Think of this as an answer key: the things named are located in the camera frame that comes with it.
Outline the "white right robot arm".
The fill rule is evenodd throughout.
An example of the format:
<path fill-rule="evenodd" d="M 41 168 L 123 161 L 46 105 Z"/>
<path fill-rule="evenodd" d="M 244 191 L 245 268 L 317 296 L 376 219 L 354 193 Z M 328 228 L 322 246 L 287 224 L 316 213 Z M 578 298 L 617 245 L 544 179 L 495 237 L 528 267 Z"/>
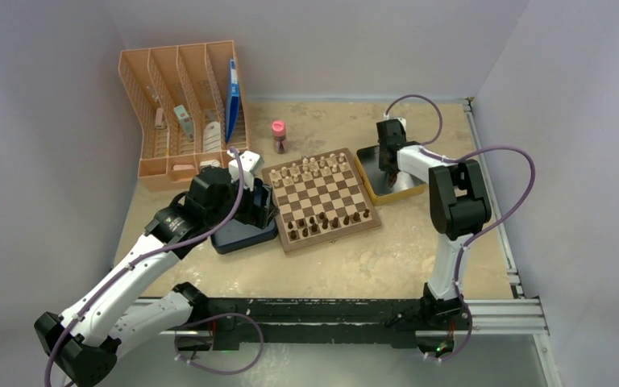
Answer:
<path fill-rule="evenodd" d="M 401 119 L 376 124 L 379 169 L 392 179 L 407 173 L 427 184 L 430 219 L 438 232 L 434 268 L 425 283 L 420 316 L 439 328 L 462 310 L 463 275 L 467 250 L 492 217 L 480 164 L 456 161 L 408 141 Z"/>

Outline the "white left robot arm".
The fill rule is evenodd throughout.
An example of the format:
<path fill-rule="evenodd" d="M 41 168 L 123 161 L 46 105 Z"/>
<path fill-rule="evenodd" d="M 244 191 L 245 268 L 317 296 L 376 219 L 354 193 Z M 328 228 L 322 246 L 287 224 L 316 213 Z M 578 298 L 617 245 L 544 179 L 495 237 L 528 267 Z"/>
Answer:
<path fill-rule="evenodd" d="M 95 386 L 129 351 L 164 330 L 197 330 L 211 321 L 237 319 L 237 312 L 212 308 L 210 298 L 189 282 L 138 312 L 127 310 L 164 272 L 228 223 L 264 229 L 276 212 L 272 187 L 248 168 L 204 168 L 187 191 L 156 212 L 133 248 L 84 297 L 58 314 L 37 318 L 35 333 L 48 357 L 44 384 L 51 385 L 58 367 L 71 383 Z"/>

